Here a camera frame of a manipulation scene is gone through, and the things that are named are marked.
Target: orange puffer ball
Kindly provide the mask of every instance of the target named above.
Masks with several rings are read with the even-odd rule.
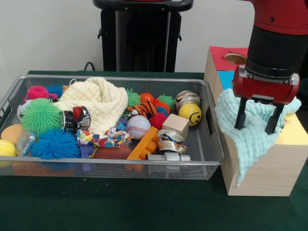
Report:
[[[159,99],[156,99],[154,101],[154,106],[155,107],[163,107],[163,108],[165,108],[167,110],[168,114],[170,114],[170,108],[169,108],[168,104],[159,101]]]

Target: yellow ball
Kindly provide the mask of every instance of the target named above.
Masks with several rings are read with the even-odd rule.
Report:
[[[14,144],[6,140],[0,140],[0,156],[16,156],[16,148]],[[7,167],[12,161],[0,161],[0,168]]]
[[[194,103],[184,104],[179,110],[179,116],[189,120],[189,126],[199,124],[202,117],[202,111],[198,105]]]

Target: blue panel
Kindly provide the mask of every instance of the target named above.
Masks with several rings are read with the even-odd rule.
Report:
[[[218,71],[218,76],[224,90],[228,88],[233,89],[232,80],[234,77],[234,71]]]

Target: wooden box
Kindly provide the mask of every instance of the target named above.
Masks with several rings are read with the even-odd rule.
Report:
[[[226,66],[223,65],[223,62],[228,62],[225,59],[225,55],[228,53],[245,55],[247,49],[210,47],[208,52],[205,81],[211,87],[215,103],[217,103],[217,98],[226,86],[230,86],[230,78],[236,68],[236,64],[233,64],[233,67],[230,63]],[[228,195],[290,195],[308,158],[308,134],[296,115],[287,115],[285,120],[286,125],[275,145],[248,170],[245,179],[239,186],[236,184],[239,168],[237,151],[233,140],[225,135],[228,154],[221,170]]]

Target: stuffed tiger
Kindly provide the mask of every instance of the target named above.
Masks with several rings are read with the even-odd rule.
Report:
[[[145,101],[140,105],[128,107],[127,110],[130,112],[136,110],[138,115],[142,115],[146,118],[151,118],[152,116],[157,115],[157,110],[151,101]]]

